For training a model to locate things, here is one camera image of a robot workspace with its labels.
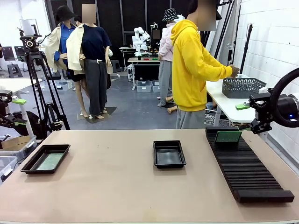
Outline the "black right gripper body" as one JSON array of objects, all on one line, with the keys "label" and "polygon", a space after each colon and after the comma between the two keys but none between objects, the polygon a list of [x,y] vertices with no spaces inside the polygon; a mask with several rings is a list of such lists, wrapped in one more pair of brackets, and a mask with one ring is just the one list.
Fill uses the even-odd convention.
[{"label": "black right gripper body", "polygon": [[255,109],[255,119],[250,123],[250,129],[254,134],[260,134],[272,130],[270,123],[273,117],[270,109],[271,94],[258,93],[249,97],[249,106]]}]

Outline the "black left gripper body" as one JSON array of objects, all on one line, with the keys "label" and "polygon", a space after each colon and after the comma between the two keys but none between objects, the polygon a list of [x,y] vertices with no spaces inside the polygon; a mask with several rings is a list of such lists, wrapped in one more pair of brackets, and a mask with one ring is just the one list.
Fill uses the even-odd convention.
[{"label": "black left gripper body", "polygon": [[9,103],[12,102],[12,96],[12,91],[0,90],[0,125],[7,128],[14,127],[15,117],[9,110]]}]

